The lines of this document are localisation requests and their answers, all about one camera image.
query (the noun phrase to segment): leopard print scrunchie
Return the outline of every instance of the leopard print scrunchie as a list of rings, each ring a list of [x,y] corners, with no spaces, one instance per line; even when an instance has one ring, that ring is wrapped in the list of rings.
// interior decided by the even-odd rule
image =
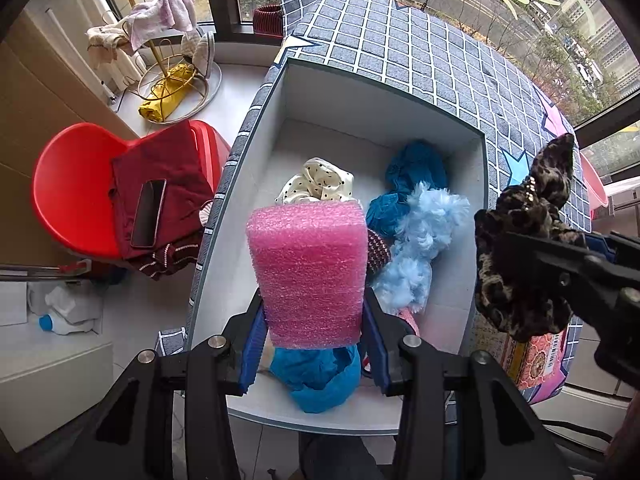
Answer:
[[[529,176],[506,188],[495,210],[478,211],[476,221],[476,308],[500,332],[516,341],[557,334],[569,323],[572,310],[556,293],[529,283],[515,283],[494,266],[495,238],[514,232],[585,247],[584,234],[560,221],[558,210],[569,198],[573,174],[574,136],[553,139],[536,155]]]

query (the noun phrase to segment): beige wall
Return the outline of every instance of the beige wall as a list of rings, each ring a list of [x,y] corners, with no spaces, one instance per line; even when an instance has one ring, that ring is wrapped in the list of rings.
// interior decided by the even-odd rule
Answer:
[[[72,258],[31,207],[36,160],[56,133],[79,122],[124,139],[135,134],[58,57],[23,12],[0,43],[0,263],[57,265]]]

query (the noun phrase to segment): black phone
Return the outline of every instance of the black phone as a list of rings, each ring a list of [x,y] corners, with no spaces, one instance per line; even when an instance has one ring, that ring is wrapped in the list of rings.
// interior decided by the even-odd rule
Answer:
[[[140,197],[138,198],[138,207],[136,208],[136,217],[133,221],[131,247],[150,249],[156,244],[165,189],[165,178],[147,180],[142,185]]]

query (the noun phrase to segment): red pot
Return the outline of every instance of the red pot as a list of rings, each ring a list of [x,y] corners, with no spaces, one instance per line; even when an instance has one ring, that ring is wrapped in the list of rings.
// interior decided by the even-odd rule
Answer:
[[[254,33],[282,37],[282,8],[266,5],[254,10]]]

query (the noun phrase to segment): dark red cloth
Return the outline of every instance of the dark red cloth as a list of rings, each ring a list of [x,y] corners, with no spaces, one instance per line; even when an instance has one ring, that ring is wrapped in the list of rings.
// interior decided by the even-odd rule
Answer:
[[[191,262],[196,262],[201,241],[202,230],[176,240],[173,244],[164,245],[153,253],[132,258],[129,263],[157,281],[163,276],[178,272]]]
[[[151,254],[202,230],[199,211],[213,199],[213,192],[200,170],[200,161],[188,121],[143,139],[111,160],[114,227],[123,259]],[[166,179],[158,236],[153,249],[131,247],[140,189],[147,180]]]

